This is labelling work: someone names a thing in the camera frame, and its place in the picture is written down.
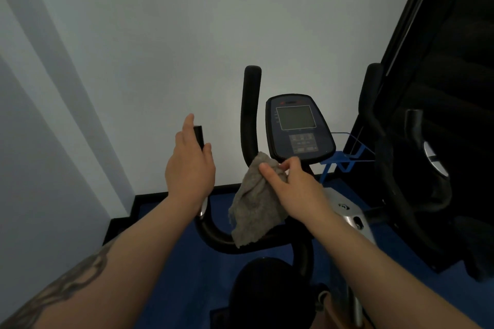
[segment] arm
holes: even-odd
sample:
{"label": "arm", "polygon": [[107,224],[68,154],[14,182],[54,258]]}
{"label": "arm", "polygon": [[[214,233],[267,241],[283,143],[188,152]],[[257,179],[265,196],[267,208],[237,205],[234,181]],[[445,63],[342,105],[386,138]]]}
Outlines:
{"label": "arm", "polygon": [[298,158],[281,164],[290,169],[288,183],[261,165],[281,204],[321,242],[377,327],[479,328],[335,214],[322,186],[301,169]]}
{"label": "arm", "polygon": [[0,328],[131,328],[178,238],[214,187],[211,145],[201,151],[194,115],[175,136],[169,196],[116,239],[51,283]]}

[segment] finger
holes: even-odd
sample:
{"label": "finger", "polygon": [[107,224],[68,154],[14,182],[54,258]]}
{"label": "finger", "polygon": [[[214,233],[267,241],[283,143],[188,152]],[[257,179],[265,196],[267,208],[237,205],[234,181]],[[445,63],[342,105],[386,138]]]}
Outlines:
{"label": "finger", "polygon": [[266,181],[268,181],[269,184],[273,187],[276,194],[280,196],[288,184],[281,181],[281,178],[276,174],[273,168],[271,168],[267,163],[259,164],[259,171],[266,179]]}
{"label": "finger", "polygon": [[175,146],[182,147],[184,145],[184,137],[182,132],[175,134]]}
{"label": "finger", "polygon": [[282,162],[280,164],[280,168],[285,171],[287,169],[290,169],[290,170],[301,170],[302,169],[302,165],[300,164],[300,159],[298,158],[298,156],[293,156],[289,159],[286,159],[284,162]]}
{"label": "finger", "polygon": [[184,135],[185,144],[193,144],[199,146],[196,139],[196,134],[194,133],[194,114],[189,114],[184,121],[184,125],[182,126],[182,133]]}
{"label": "finger", "polygon": [[206,143],[202,149],[202,154],[206,159],[206,164],[209,166],[214,166],[213,151],[211,149],[211,143]]}

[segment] blue mat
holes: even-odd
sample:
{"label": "blue mat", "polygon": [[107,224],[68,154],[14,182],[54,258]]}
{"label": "blue mat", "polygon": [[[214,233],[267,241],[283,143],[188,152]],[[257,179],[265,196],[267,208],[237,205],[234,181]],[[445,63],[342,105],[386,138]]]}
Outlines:
{"label": "blue mat", "polygon": [[[367,205],[339,179],[329,183],[341,194],[361,206]],[[230,232],[228,208],[234,194],[211,197],[213,220],[219,229]],[[156,204],[141,207],[139,218]],[[437,275],[387,225],[373,228],[379,247],[423,283],[442,295],[485,329],[494,329],[494,281],[475,282],[466,274],[463,264]],[[314,240],[313,282],[328,283],[330,259]],[[190,224],[173,249],[164,270],[144,308],[136,329],[209,329],[209,312],[228,305],[228,295],[235,277],[249,261],[257,257],[278,257],[292,263],[290,245],[252,252],[226,255],[210,249]]]}

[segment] hand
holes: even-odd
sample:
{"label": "hand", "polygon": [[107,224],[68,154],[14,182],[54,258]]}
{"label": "hand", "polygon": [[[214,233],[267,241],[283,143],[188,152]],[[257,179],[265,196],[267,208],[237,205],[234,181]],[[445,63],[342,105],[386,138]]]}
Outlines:
{"label": "hand", "polygon": [[309,227],[322,215],[333,213],[324,194],[323,186],[313,176],[304,172],[298,157],[292,157],[280,164],[283,170],[290,169],[288,183],[266,163],[259,165],[259,171],[270,183],[288,214]]}
{"label": "hand", "polygon": [[214,188],[215,174],[211,143],[201,151],[194,133],[194,115],[189,114],[182,131],[175,135],[175,149],[164,173],[169,196],[188,206],[195,215]]}

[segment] gray cloth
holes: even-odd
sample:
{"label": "gray cloth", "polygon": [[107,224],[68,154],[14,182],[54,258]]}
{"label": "gray cloth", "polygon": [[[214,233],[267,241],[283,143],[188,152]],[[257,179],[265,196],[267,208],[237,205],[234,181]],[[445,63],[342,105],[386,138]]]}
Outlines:
{"label": "gray cloth", "polygon": [[273,188],[259,172],[261,163],[268,163],[287,182],[287,175],[278,167],[278,162],[264,152],[259,152],[228,210],[230,224],[235,226],[232,237],[237,247],[258,241],[288,217]]}

